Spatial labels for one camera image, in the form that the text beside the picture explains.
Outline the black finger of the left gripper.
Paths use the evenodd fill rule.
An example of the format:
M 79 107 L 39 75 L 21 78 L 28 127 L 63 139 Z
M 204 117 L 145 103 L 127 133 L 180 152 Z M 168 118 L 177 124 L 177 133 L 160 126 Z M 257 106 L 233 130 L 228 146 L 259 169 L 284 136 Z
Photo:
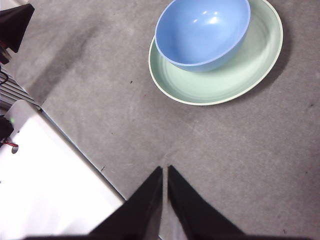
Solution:
M 34 11 L 30 3 L 0 11 L 0 41 L 14 53 L 19 51 Z

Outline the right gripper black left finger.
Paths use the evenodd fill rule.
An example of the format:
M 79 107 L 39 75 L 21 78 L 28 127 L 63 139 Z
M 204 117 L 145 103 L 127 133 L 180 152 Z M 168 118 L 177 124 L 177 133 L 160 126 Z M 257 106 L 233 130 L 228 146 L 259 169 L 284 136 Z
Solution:
M 84 235 L 27 236 L 26 240 L 156 240 L 163 200 L 163 169 L 157 167 L 115 212 Z

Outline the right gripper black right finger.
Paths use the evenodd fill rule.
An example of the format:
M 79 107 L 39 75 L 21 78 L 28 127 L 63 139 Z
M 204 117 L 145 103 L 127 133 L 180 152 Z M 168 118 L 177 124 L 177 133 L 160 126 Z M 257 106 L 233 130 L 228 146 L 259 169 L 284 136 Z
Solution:
M 317 240 L 320 195 L 313 186 L 295 183 L 240 183 L 225 173 L 205 169 L 195 177 L 168 166 L 168 198 L 190 240 Z

